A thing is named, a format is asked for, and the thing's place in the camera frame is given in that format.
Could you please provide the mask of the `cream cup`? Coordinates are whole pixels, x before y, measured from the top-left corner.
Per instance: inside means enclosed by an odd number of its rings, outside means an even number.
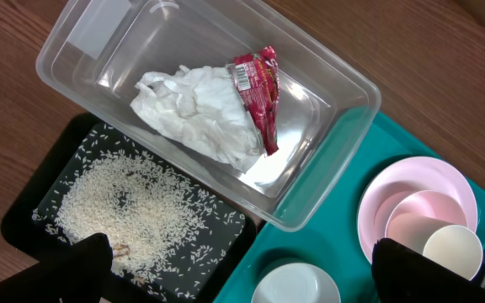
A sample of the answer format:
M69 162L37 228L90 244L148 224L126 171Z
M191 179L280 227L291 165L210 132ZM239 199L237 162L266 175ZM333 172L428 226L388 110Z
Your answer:
M472 280L482 267L483 247L477 235L467 227L448 225L429 237L422 255L454 274Z

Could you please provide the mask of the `grey bowl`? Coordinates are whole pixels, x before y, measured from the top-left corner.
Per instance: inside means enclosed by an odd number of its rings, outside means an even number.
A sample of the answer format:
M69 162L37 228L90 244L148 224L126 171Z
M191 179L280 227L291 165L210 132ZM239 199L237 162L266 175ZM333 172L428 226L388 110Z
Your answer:
M259 275L252 303L341 303L338 286L323 269L281 259Z

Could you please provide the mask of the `white tissue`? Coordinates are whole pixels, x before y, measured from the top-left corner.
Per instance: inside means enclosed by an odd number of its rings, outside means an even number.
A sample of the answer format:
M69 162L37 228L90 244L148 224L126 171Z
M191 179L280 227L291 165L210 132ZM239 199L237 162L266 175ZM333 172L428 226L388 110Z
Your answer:
M243 173L264 154L228 68L147 72L135 88L131 108L160 135Z

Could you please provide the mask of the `red snack wrapper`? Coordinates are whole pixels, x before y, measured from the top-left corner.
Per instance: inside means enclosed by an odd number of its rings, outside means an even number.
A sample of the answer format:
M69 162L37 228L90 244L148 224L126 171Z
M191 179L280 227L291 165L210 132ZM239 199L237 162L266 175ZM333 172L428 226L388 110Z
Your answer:
M279 150L276 116L280 103L280 71L275 49L267 46L257 53L236 56L226 68L265 154L275 154Z

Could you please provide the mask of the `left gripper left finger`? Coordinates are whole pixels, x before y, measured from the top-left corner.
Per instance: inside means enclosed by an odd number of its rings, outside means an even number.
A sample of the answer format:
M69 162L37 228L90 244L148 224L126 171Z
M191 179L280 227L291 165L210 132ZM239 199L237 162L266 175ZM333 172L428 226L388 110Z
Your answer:
M0 302L99 302L112 260L108 237L93 234L0 282Z

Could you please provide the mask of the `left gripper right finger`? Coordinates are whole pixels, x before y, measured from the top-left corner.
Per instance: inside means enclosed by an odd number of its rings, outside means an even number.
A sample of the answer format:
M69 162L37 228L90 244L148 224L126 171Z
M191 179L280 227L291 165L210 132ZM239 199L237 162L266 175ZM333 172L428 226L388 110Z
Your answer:
M390 239L374 245L371 265L383 303L485 303L485 289Z

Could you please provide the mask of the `white rice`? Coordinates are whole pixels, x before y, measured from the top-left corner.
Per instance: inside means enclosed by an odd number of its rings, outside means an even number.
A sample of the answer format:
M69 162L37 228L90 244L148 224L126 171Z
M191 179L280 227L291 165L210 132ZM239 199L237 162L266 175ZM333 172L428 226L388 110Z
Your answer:
M212 302L255 237L248 216L105 123L79 140L31 220L63 247L106 235L109 296L122 302Z

